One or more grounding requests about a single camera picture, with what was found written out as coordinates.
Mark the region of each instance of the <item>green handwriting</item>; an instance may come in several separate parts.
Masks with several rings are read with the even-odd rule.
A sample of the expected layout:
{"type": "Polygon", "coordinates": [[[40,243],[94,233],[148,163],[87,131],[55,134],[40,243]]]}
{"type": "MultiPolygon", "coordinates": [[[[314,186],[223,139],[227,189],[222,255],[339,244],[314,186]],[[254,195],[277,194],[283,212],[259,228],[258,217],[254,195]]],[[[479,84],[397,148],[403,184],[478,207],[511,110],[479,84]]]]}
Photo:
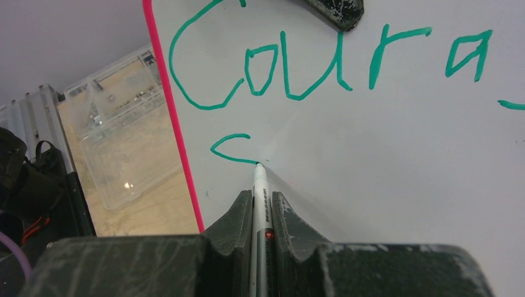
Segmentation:
{"type": "MultiPolygon", "coordinates": [[[[175,51],[175,45],[177,44],[177,41],[179,40],[179,37],[182,35],[182,33],[191,24],[195,23],[200,17],[202,17],[204,14],[206,14],[206,12],[208,12],[210,9],[212,9],[213,7],[215,7],[217,4],[221,3],[222,1],[224,1],[224,0],[213,0],[212,2],[210,2],[210,4],[208,4],[203,9],[201,9],[201,11],[197,12],[197,14],[194,17],[192,17],[191,19],[187,20],[180,27],[180,29],[177,31],[177,33],[173,37],[173,39],[171,41],[171,44],[170,44],[170,51],[169,51],[169,54],[168,54],[168,63],[169,63],[169,66],[170,66],[171,77],[173,78],[173,80],[177,84],[177,87],[179,87],[179,89],[181,90],[182,94],[184,95],[184,98],[188,102],[190,102],[190,104],[192,104],[196,108],[199,108],[200,110],[216,110],[217,108],[224,108],[224,107],[226,107],[226,105],[228,105],[228,102],[230,102],[230,100],[232,99],[233,95],[235,94],[237,89],[240,87],[240,85],[243,84],[243,82],[245,82],[245,79],[239,79],[237,81],[237,83],[233,86],[233,89],[230,91],[230,93],[226,96],[226,99],[224,99],[224,101],[222,103],[219,103],[219,104],[216,104],[216,105],[200,105],[199,103],[197,103],[193,99],[191,99],[191,97],[188,95],[188,93],[186,92],[186,90],[182,86],[181,82],[179,81],[179,78],[175,74],[175,69],[173,67],[173,52],[175,51]]],[[[240,3],[241,3],[241,7],[245,7],[246,6],[246,1],[245,0],[240,0],[240,3]]]]}
{"type": "Polygon", "coordinates": [[[249,91],[251,92],[252,95],[262,96],[264,95],[264,92],[266,92],[266,89],[270,86],[270,83],[272,82],[272,78],[274,77],[274,70],[276,69],[278,54],[279,54],[278,45],[265,45],[265,46],[261,46],[260,48],[246,50],[245,75],[246,75],[246,80],[248,81],[249,91]],[[255,57],[256,54],[262,53],[263,51],[274,51],[274,58],[272,60],[272,66],[270,68],[270,73],[268,74],[268,79],[266,80],[266,83],[263,85],[263,87],[259,91],[255,91],[255,88],[253,87],[253,82],[251,81],[251,76],[249,74],[249,61],[251,58],[255,57]]]}
{"type": "Polygon", "coordinates": [[[222,157],[222,158],[224,158],[226,160],[230,160],[230,161],[234,161],[234,162],[249,163],[249,164],[257,164],[257,161],[254,161],[254,160],[233,158],[233,157],[230,157],[230,156],[226,156],[225,154],[220,153],[220,152],[217,151],[217,147],[218,146],[223,144],[226,140],[230,140],[230,139],[234,139],[234,138],[250,139],[251,137],[248,134],[245,134],[245,133],[230,134],[228,136],[225,136],[225,137],[221,138],[216,143],[214,143],[212,145],[212,147],[210,148],[210,150],[212,151],[212,153],[214,153],[217,156],[222,157]]]}
{"type": "Polygon", "coordinates": [[[492,30],[484,31],[478,35],[469,35],[459,37],[452,43],[450,47],[450,54],[448,55],[448,60],[446,62],[445,76],[451,77],[456,71],[460,70],[465,66],[470,60],[474,59],[476,56],[479,56],[477,60],[476,73],[474,76],[474,82],[478,82],[483,74],[483,67],[485,66],[485,59],[487,58],[488,51],[488,40],[492,36],[492,30]],[[456,52],[461,43],[466,42],[477,42],[480,41],[479,45],[476,47],[475,51],[468,54],[461,62],[453,66],[454,59],[456,58],[456,52]]]}
{"type": "Polygon", "coordinates": [[[368,78],[368,88],[370,90],[373,90],[375,88],[377,77],[379,76],[379,71],[381,70],[381,60],[383,60],[383,53],[384,53],[385,46],[387,46],[388,44],[396,40],[419,36],[419,35],[429,36],[432,33],[431,27],[425,27],[425,28],[419,28],[419,29],[414,29],[410,31],[399,32],[397,34],[394,34],[388,37],[389,28],[390,28],[389,24],[386,24],[383,27],[383,32],[381,33],[381,41],[379,42],[378,47],[374,51],[374,55],[372,56],[372,61],[370,62],[370,76],[368,78]]]}
{"type": "Polygon", "coordinates": [[[328,68],[326,69],[326,71],[321,75],[321,77],[318,80],[316,80],[316,82],[313,83],[313,85],[311,85],[301,95],[295,95],[290,92],[290,79],[289,79],[289,72],[288,72],[288,51],[287,51],[287,45],[286,45],[286,33],[284,31],[280,32],[280,50],[282,53],[284,92],[286,93],[286,97],[288,97],[289,99],[301,101],[304,98],[306,98],[308,95],[310,95],[311,92],[313,92],[317,87],[319,87],[319,85],[321,85],[326,80],[328,75],[334,69],[335,65],[337,65],[337,83],[339,83],[339,85],[347,91],[352,90],[352,88],[342,78],[343,32],[339,32],[337,34],[336,53],[334,55],[334,58],[332,59],[332,62],[330,62],[330,65],[328,65],[328,68]]]}
{"type": "Polygon", "coordinates": [[[505,101],[505,100],[498,100],[498,103],[501,106],[506,107],[510,110],[525,110],[525,104],[512,103],[512,102],[505,101]]]}

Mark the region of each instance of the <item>pink edge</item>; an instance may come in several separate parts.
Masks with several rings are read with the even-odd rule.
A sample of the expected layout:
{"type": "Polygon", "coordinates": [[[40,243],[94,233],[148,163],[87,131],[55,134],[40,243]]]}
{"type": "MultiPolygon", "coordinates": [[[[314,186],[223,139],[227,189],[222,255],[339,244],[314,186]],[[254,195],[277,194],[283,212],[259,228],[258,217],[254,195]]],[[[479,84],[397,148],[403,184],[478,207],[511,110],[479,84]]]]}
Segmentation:
{"type": "Polygon", "coordinates": [[[193,183],[193,178],[191,176],[188,154],[186,153],[184,138],[182,137],[179,118],[177,116],[177,108],[175,108],[175,100],[173,99],[173,94],[170,88],[170,77],[168,76],[164,55],[162,54],[162,47],[160,46],[157,24],[155,23],[155,16],[153,15],[152,1],[153,0],[142,0],[144,16],[146,17],[151,43],[153,44],[153,51],[157,60],[160,81],[162,82],[162,88],[164,89],[164,96],[166,98],[166,102],[168,103],[171,125],[173,126],[173,132],[175,133],[175,139],[177,140],[177,147],[179,149],[184,175],[186,176],[186,183],[188,184],[189,196],[191,198],[191,204],[193,204],[193,212],[195,213],[195,219],[197,220],[199,232],[203,232],[205,228],[204,222],[202,221],[201,208],[199,206],[199,201],[197,200],[197,192],[195,192],[195,184],[193,183]]]}

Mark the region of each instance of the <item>marker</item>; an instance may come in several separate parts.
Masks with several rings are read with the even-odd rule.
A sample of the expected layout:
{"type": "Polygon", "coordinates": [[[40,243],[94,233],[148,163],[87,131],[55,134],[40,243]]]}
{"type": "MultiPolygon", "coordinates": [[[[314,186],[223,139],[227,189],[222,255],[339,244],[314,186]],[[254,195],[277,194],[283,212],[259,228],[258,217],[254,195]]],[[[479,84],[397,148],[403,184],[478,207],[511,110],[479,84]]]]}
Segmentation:
{"type": "Polygon", "coordinates": [[[263,165],[255,165],[249,296],[278,296],[271,192],[263,165]]]}

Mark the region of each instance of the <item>plastic storage box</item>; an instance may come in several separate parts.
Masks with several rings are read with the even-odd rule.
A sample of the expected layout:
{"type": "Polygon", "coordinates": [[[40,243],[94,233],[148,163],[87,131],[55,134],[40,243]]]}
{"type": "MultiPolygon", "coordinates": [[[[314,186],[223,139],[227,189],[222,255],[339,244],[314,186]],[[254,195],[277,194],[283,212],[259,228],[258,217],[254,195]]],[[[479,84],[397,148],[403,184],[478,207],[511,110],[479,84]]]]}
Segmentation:
{"type": "Polygon", "coordinates": [[[138,198],[181,169],[151,46],[68,87],[64,94],[106,209],[138,198]]]}

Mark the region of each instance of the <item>white board surface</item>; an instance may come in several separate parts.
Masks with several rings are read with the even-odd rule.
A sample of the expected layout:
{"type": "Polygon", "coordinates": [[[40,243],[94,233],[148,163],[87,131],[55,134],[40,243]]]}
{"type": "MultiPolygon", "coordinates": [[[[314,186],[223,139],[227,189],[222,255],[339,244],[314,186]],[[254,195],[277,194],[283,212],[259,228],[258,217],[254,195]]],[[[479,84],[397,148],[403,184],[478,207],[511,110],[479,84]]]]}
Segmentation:
{"type": "MultiPolygon", "coordinates": [[[[342,38],[341,61],[300,101],[289,97],[327,71],[338,33],[301,1],[242,2],[152,3],[167,72],[172,57],[196,105],[219,105],[238,84],[223,108],[202,110],[169,75],[205,226],[251,188],[254,170],[210,148],[225,136],[247,134],[217,151],[264,164],[276,174],[272,190],[283,191],[330,240],[458,245],[477,259],[494,293],[522,296],[525,111],[498,100],[525,103],[525,2],[365,0],[363,19],[342,38]],[[386,45],[371,89],[371,60],[386,24],[389,37],[431,31],[386,45]],[[482,73],[476,56],[447,77],[454,41],[488,30],[482,73]],[[258,91],[277,58],[268,88],[256,96],[245,74],[246,50],[267,45],[249,59],[258,91]],[[352,91],[338,84],[338,68],[352,91]]],[[[484,53],[481,43],[459,44],[453,65],[476,49],[484,53]]]]}

